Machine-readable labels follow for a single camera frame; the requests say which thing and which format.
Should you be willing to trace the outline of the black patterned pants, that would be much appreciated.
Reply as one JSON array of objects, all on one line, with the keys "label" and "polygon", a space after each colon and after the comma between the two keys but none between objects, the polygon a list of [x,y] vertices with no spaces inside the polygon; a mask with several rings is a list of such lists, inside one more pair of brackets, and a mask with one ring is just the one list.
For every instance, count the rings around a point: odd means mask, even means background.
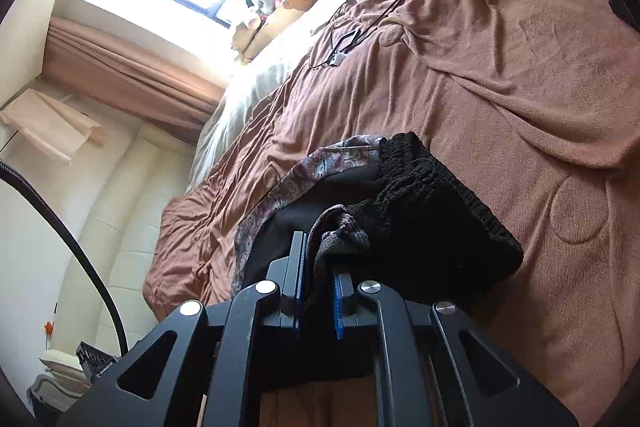
[{"label": "black patterned pants", "polygon": [[412,132],[321,147],[271,187],[236,230],[232,293],[258,282],[306,233],[311,295],[343,269],[407,300],[475,303],[513,275],[523,249]]}]

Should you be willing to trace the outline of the cream padded headboard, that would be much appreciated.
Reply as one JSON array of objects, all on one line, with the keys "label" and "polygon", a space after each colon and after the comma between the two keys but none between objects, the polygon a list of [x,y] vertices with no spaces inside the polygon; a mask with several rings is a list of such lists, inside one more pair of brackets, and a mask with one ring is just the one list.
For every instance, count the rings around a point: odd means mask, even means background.
[{"label": "cream padded headboard", "polygon": [[[160,217],[168,202],[186,191],[194,148],[150,124],[119,159],[82,227],[79,244],[115,301],[129,346],[156,324],[142,296]],[[72,259],[66,269],[54,316],[50,349],[73,357],[81,341],[119,355],[107,309]]]}]

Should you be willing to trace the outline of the grey white bed sheet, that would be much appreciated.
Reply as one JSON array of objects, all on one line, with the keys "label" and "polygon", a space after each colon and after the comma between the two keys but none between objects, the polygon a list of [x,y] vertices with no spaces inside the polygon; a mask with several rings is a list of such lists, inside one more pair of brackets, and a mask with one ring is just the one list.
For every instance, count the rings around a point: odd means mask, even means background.
[{"label": "grey white bed sheet", "polygon": [[346,1],[318,0],[306,14],[274,38],[253,62],[240,67],[239,78],[224,92],[198,137],[186,184],[189,192],[207,178],[252,116],[254,107],[281,86]]}]

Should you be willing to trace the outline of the white bedside cabinet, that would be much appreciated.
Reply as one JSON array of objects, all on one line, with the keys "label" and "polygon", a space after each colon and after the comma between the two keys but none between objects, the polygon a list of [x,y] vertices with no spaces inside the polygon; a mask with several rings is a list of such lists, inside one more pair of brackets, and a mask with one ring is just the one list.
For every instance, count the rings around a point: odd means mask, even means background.
[{"label": "white bedside cabinet", "polygon": [[114,365],[113,357],[81,341],[76,355],[48,349],[39,358],[44,372],[27,389],[27,398],[41,426],[55,426],[63,413]]}]

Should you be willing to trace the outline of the beige hanging cloth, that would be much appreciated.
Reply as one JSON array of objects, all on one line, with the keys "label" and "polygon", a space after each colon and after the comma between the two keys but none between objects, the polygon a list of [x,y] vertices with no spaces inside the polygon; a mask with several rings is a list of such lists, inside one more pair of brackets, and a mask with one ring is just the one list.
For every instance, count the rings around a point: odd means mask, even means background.
[{"label": "beige hanging cloth", "polygon": [[32,88],[4,106],[1,124],[12,129],[1,150],[21,135],[40,153],[62,165],[70,165],[87,142],[104,146],[108,141],[102,124],[64,101]]}]

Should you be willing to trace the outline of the brown bed blanket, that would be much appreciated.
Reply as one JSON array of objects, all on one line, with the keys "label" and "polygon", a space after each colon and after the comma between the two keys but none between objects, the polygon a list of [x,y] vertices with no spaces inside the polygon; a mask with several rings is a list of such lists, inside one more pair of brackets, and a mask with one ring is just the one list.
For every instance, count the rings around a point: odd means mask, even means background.
[{"label": "brown bed blanket", "polygon": [[285,173],[407,131],[523,247],[490,335],[594,425],[639,360],[639,35],[608,0],[347,0],[165,208],[146,303],[227,300],[236,230]]}]

